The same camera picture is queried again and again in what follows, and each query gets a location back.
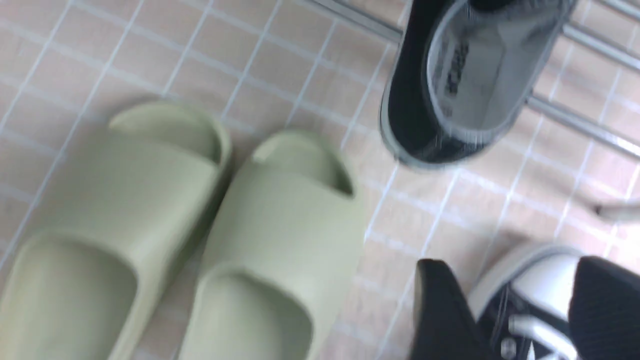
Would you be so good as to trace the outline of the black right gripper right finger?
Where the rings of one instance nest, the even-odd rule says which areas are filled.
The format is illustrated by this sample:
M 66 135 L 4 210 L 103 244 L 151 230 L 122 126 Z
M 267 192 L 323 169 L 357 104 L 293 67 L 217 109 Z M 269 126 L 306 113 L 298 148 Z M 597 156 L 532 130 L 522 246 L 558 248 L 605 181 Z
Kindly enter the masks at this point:
M 604 258 L 581 257 L 567 319 L 581 360 L 638 360 L 640 277 Z

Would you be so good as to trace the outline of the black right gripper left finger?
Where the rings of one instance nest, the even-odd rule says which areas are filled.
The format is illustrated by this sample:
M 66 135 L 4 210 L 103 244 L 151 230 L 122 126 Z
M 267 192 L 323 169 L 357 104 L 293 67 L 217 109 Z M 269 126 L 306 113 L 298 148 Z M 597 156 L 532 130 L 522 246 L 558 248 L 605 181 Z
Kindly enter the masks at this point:
M 450 267 L 443 260 L 420 259 L 416 281 L 410 360 L 493 359 Z

